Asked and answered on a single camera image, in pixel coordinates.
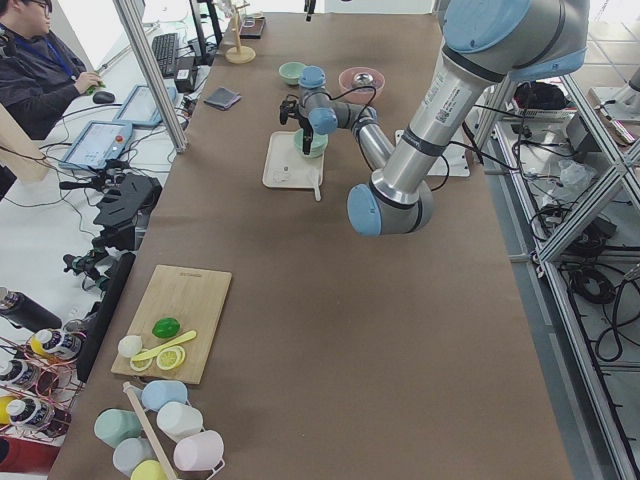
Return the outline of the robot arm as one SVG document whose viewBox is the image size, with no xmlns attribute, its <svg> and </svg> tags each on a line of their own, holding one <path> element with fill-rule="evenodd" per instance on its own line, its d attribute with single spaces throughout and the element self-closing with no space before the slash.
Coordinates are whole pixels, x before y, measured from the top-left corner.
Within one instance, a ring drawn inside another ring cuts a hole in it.
<svg viewBox="0 0 640 480">
<path fill-rule="evenodd" d="M 486 88 L 504 78 L 534 81 L 566 75 L 584 63 L 587 1 L 451 1 L 431 86 L 401 139 L 391 143 L 374 110 L 332 98 L 324 71 L 303 70 L 299 95 L 280 105 L 280 122 L 299 122 L 303 148 L 317 134 L 350 130 L 372 170 L 347 199 L 348 218 L 362 236 L 406 234 L 430 220 L 426 176 Z"/>
<path fill-rule="evenodd" d="M 317 14 L 348 13 L 351 5 L 350 0 L 305 0 L 303 7 L 305 21 L 310 22 Z"/>
</svg>

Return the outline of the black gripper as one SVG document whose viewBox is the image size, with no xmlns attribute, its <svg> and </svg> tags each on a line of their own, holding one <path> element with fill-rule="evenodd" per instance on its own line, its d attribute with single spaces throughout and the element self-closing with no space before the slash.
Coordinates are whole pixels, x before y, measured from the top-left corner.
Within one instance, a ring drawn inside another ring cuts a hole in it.
<svg viewBox="0 0 640 480">
<path fill-rule="evenodd" d="M 302 111 L 299 98 L 294 94 L 287 94 L 279 105 L 278 113 L 279 123 L 284 126 L 289 120 L 295 120 L 299 127 L 303 129 L 302 135 L 302 152 L 309 155 L 313 142 L 313 129 L 306 128 L 306 116 Z"/>
</svg>

